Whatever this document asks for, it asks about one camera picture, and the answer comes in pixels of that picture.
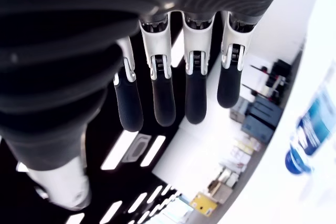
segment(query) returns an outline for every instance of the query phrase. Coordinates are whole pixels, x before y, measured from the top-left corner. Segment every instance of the white light panel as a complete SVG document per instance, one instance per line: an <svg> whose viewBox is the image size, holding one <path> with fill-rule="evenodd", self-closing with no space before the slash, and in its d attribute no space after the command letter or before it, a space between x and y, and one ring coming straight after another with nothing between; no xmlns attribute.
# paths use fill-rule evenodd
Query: white light panel
<svg viewBox="0 0 336 224"><path fill-rule="evenodd" d="M155 191L152 193L152 195L149 197L149 199L147 200L147 204L152 203L153 200L156 198L156 196L159 194L159 192L161 191L162 186L158 186Z"/></svg>
<svg viewBox="0 0 336 224"><path fill-rule="evenodd" d="M176 195L175 195L175 194L171 195L171 196L169 197L169 199L168 199L168 203L167 203L167 205L168 205L172 200L174 200L175 198L176 198Z"/></svg>
<svg viewBox="0 0 336 224"><path fill-rule="evenodd" d="M116 166L121 161L122 157L125 155L128 148L133 143L137 134L138 131L137 132L123 131L100 168L102 170L115 169Z"/></svg>
<svg viewBox="0 0 336 224"><path fill-rule="evenodd" d="M18 162L16 166L16 170L20 173L27 173L29 172L27 166L25 166L23 163Z"/></svg>
<svg viewBox="0 0 336 224"><path fill-rule="evenodd" d="M159 149L160 149L160 147L163 144L163 142L164 142L165 139L166 139L165 136L158 136L155 139L154 144L152 145L152 147L148 151L146 157L141 162L141 164L140 164L141 167L149 166L149 164L152 162L154 156L159 151Z"/></svg>
<svg viewBox="0 0 336 224"><path fill-rule="evenodd" d="M128 209L128 213L132 213L134 212L138 206L140 206L141 202L144 200L144 198L147 196L147 193L142 193L138 196L138 198L136 199L136 201L133 203L133 205L131 206L130 209Z"/></svg>
<svg viewBox="0 0 336 224"><path fill-rule="evenodd" d="M156 211L159 209L159 207L160 207L160 204L156 205L151 211L151 213L149 214L149 217L152 217L156 213Z"/></svg>
<svg viewBox="0 0 336 224"><path fill-rule="evenodd" d="M67 220L66 224L80 224L82 219L84 218L84 213L71 215Z"/></svg>
<svg viewBox="0 0 336 224"><path fill-rule="evenodd" d="M159 206L159 210L161 210L168 203L168 199L165 199L161 205Z"/></svg>
<svg viewBox="0 0 336 224"><path fill-rule="evenodd" d="M149 215L149 213L150 213L149 211L145 212L143 214L143 216L141 216L140 220L138 220L138 224L143 223L143 221L147 218L147 216Z"/></svg>
<svg viewBox="0 0 336 224"><path fill-rule="evenodd" d="M105 224L105 223L109 222L112 219L113 215L118 211L121 204L122 204L121 200L113 203L112 206L110 207L110 209L107 210L104 217L100 220L99 224Z"/></svg>
<svg viewBox="0 0 336 224"><path fill-rule="evenodd" d="M180 31L175 43L173 44L171 55L172 55L172 67L176 68L180 64L184 56L183 29Z"/></svg>
<svg viewBox="0 0 336 224"><path fill-rule="evenodd" d="M170 188L170 187L171 187L171 185L168 184L168 185L166 186L166 188L162 191L161 195L162 195L162 196L166 195L167 192L169 191L169 188Z"/></svg>

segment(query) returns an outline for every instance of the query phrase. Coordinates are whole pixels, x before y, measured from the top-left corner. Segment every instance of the blue bottle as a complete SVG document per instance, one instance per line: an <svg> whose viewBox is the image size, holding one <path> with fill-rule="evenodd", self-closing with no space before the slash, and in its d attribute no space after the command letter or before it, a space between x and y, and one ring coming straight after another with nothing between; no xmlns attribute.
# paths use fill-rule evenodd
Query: blue bottle
<svg viewBox="0 0 336 224"><path fill-rule="evenodd" d="M293 174L312 173L313 156L336 125L336 64L332 64L309 110L290 138L285 165Z"/></svg>

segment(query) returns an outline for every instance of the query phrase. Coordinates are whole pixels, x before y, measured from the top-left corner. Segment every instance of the box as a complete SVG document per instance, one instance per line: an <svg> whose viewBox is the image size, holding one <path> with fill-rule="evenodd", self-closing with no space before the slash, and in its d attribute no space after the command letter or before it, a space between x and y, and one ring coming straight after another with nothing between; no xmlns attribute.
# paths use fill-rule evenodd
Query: box
<svg viewBox="0 0 336 224"><path fill-rule="evenodd" d="M274 130L250 115L245 118L241 130L262 143L268 143L274 133Z"/></svg>
<svg viewBox="0 0 336 224"><path fill-rule="evenodd" d="M243 123L249 101L239 97L237 103L230 109L230 118L238 123Z"/></svg>
<svg viewBox="0 0 336 224"><path fill-rule="evenodd" d="M189 205L207 217L209 217L217 207L217 203L214 200L202 193L198 193Z"/></svg>

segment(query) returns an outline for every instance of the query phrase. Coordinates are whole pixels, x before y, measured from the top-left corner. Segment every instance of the black ceiling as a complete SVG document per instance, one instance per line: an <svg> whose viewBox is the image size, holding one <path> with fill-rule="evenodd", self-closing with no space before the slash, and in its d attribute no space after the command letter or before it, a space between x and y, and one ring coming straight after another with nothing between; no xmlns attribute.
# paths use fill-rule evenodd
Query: black ceiling
<svg viewBox="0 0 336 224"><path fill-rule="evenodd" d="M222 23L217 13L213 28L211 70L220 50L222 40ZM177 38L182 28L181 14L171 15L172 42ZM149 146L157 135L166 136L166 140L148 167L140 167L141 158L135 163L119 164L115 170L101 170L100 166L115 144L122 127L119 121L116 93L113 83L109 86L109 94L98 116L89 124L86 135L87 174L90 180L92 201L80 212L85 213L81 224L99 223L112 203L122 200L123 204L109 223L124 224L137 220L148 205L142 204L135 213L128 214L127 210L139 194L147 192L146 200L157 186L166 183L152 174L152 169L159 161L164 150L172 140L184 116L185 99L185 63L181 61L173 71L173 87L176 103L176 120L170 127L161 127L155 120L152 100L152 83L149 68L146 64L145 52L141 33L131 38L134 57L135 73L137 75L139 95L143 108L144 124L141 133L152 135ZM0 144L0 222L1 223L55 223L63 224L70 215L76 214L40 198L34 189L34 182L25 174L16 171L17 161L9 151L4 141ZM158 196L153 202L152 209L168 195Z"/></svg>

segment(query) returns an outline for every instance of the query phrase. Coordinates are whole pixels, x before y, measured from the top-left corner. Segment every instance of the white wall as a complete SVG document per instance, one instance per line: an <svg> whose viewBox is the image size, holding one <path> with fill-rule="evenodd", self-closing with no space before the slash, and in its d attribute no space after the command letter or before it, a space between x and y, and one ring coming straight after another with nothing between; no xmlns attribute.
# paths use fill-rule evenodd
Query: white wall
<svg viewBox="0 0 336 224"><path fill-rule="evenodd" d="M291 64L306 34L314 0L274 0L258 23L249 52Z"/></svg>
<svg viewBox="0 0 336 224"><path fill-rule="evenodd" d="M271 67L278 58L291 63L305 37L307 22L315 0L274 0L258 24L250 50L244 61L242 83L260 87L263 74L249 65ZM207 80L207 115L198 125L186 118L161 157L153 173L180 190L188 199L211 181L221 150L231 147L231 140L243 133L240 124L229 118L229 110L217 103L220 72L218 59ZM240 94L252 100L250 91Z"/></svg>
<svg viewBox="0 0 336 224"><path fill-rule="evenodd" d="M278 128L259 166L220 224L249 223L251 220L260 224L335 223L336 151L333 142L326 141L314 156L317 169L313 175L292 175L285 167L288 139L297 118L308 108L332 59L336 60L332 51L336 23L321 24L322 20L334 19L335 9L334 0L317 0L298 75Z"/></svg>

